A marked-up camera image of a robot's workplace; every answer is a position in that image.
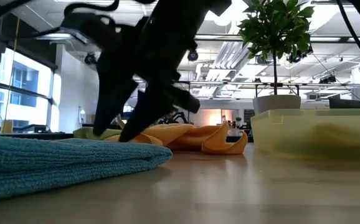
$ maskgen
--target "desk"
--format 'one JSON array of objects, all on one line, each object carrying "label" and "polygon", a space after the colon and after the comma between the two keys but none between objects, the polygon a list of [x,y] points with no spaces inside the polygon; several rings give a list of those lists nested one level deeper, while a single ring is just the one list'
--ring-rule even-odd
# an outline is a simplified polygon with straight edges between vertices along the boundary
[{"label": "desk", "polygon": [[356,224],[360,166],[175,154],[158,169],[0,201],[0,223]]}]

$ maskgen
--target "table surface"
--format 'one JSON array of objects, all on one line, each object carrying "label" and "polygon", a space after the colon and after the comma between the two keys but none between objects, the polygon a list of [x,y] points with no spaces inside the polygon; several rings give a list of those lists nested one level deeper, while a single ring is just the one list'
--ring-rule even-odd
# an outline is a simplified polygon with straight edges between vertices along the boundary
[{"label": "table surface", "polygon": [[0,223],[360,223],[360,164],[176,154],[148,172],[0,201]]}]

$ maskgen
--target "blue microfiber towel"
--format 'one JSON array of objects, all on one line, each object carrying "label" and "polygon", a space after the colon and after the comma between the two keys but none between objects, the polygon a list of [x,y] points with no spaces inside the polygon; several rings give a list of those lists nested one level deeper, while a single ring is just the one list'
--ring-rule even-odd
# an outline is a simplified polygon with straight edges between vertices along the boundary
[{"label": "blue microfiber towel", "polygon": [[171,156],[152,144],[0,137],[0,199],[151,170]]}]

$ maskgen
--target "ceiling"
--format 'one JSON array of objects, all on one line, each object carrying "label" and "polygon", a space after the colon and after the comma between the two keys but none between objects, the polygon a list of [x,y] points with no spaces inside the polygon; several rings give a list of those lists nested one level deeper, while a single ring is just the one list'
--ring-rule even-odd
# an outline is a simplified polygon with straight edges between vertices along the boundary
[{"label": "ceiling", "polygon": [[[7,4],[11,0],[0,0],[0,4]],[[14,11],[23,21],[37,30],[46,30],[60,25],[63,19],[63,11],[71,0],[35,0],[28,5],[22,6]],[[89,0],[99,4],[110,4],[108,0]],[[243,0],[233,0],[231,17],[217,18],[211,13],[207,15],[198,34],[236,34],[236,21],[244,15],[242,11],[246,4]],[[117,23],[135,25],[144,15],[150,15],[155,4],[142,6],[131,0],[121,0],[119,8],[114,13],[109,13]],[[352,7],[346,8],[348,17],[360,36],[360,15]],[[313,15],[311,32],[317,37],[349,37],[350,33],[343,21],[337,6],[316,6]],[[252,82],[260,78],[262,82],[273,81],[273,66],[257,65],[254,60],[247,60],[247,49],[242,48],[240,42],[224,42],[217,40],[197,41],[199,59],[196,62],[189,62],[187,55],[184,56],[178,70],[182,80],[205,81],[205,82]],[[87,52],[99,52],[94,46],[83,46],[77,41],[67,40],[66,49],[79,60],[83,61]],[[278,80],[283,83],[318,83],[320,77],[328,75],[328,71],[335,71],[339,82],[350,82],[351,69],[360,64],[360,50],[354,42],[347,44],[339,43],[314,43],[312,44],[314,55],[309,55],[300,63],[290,67],[289,64],[280,61],[277,68]],[[191,91],[198,97],[231,96],[248,98],[249,87],[241,85],[210,85],[209,83],[193,84]],[[309,87],[310,90],[317,90],[318,87]],[[332,92],[342,92],[343,87],[332,88]]]}]

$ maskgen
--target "black cable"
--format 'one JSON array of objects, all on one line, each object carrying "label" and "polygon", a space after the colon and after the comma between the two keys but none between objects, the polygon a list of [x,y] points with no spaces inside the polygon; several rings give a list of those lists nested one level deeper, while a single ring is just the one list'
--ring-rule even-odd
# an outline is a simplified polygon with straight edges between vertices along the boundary
[{"label": "black cable", "polygon": [[349,21],[349,18],[348,18],[348,15],[346,15],[346,11],[344,10],[343,8],[343,5],[342,5],[342,2],[341,0],[336,0],[336,3],[338,3],[338,6],[339,6],[339,10],[341,11],[341,14],[342,14],[342,17],[344,19],[344,22],[346,23],[346,26],[348,27],[349,31],[350,31],[350,34],[352,35],[354,41],[356,42],[357,46],[359,47],[360,49],[360,40],[359,40],[359,37],[357,36],[357,34],[355,33],[350,21]]},{"label": "black cable", "polygon": [[[320,60],[318,60],[318,58],[317,58],[317,56],[316,56],[315,54],[313,54],[313,56],[317,59],[317,61],[323,66],[323,68],[324,68],[329,74],[332,74],[332,73],[325,67],[325,65],[324,65],[323,63],[321,63]],[[336,79],[336,81],[337,81],[339,84],[343,85],[343,83],[341,83],[337,78],[335,78],[335,79]],[[344,85],[343,85],[343,87],[344,87],[345,89],[347,89],[347,91],[349,91],[353,96],[355,96],[357,99],[360,100],[360,98],[359,98],[358,96],[356,96],[356,94],[354,94],[350,89],[346,88],[346,86],[344,86]]]},{"label": "black cable", "polygon": [[[7,3],[3,6],[0,7],[0,19],[2,17],[4,17],[5,15],[9,14],[12,10],[18,8],[21,5],[24,5],[26,3],[29,3],[33,0],[16,0],[16,1],[12,1],[10,3]],[[106,7],[102,7],[102,6],[96,6],[93,4],[87,4],[87,3],[72,3],[69,4],[67,7],[65,7],[64,9],[64,16],[66,16],[67,14],[73,12],[73,10],[80,8],[80,7],[84,7],[84,8],[89,8],[89,9],[95,9],[95,10],[99,10],[99,11],[114,11],[116,9],[118,9],[119,6],[119,1],[120,0],[115,0],[112,4],[110,4],[109,6]],[[55,32],[58,32],[60,30],[59,27],[55,27],[49,30],[45,30],[42,32],[35,32],[33,34],[26,34],[26,35],[21,35],[21,36],[12,36],[12,37],[3,37],[1,38],[2,40],[13,40],[13,39],[31,39],[31,38],[36,38],[36,37],[42,37],[44,35],[48,35],[48,34],[53,34]]]}]

